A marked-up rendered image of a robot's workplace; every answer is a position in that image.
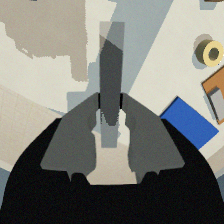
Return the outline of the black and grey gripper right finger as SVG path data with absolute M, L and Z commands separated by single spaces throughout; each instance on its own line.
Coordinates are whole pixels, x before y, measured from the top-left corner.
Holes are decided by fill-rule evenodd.
M 120 109 L 130 130 L 128 164 L 140 184 L 154 171 L 159 182 L 185 186 L 204 197 L 224 223 L 224 202 L 216 177 L 201 152 L 168 120 L 126 93 L 120 94 Z M 139 176 L 138 176 L 139 175 Z

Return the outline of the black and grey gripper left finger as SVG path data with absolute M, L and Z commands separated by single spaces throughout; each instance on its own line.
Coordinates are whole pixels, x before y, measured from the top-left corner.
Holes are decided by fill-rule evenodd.
M 96 168 L 96 141 L 100 93 L 96 92 L 61 118 L 56 118 L 23 151 L 6 183 L 0 224 L 8 224 L 30 197 L 47 188 L 71 184 L 73 173 L 87 178 Z

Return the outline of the blue flat rectangular slab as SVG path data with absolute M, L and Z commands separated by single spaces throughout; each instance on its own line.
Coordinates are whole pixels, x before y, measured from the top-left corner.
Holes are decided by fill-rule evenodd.
M 159 117 L 173 124 L 198 150 L 219 132 L 178 96 Z

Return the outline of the cream ring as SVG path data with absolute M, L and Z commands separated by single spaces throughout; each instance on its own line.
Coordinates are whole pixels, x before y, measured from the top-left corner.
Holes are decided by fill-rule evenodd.
M 208 57 L 209 51 L 211 54 Z M 196 49 L 197 60 L 209 67 L 214 67 L 218 65 L 224 54 L 223 46 L 220 42 L 214 40 L 203 40 L 199 43 Z

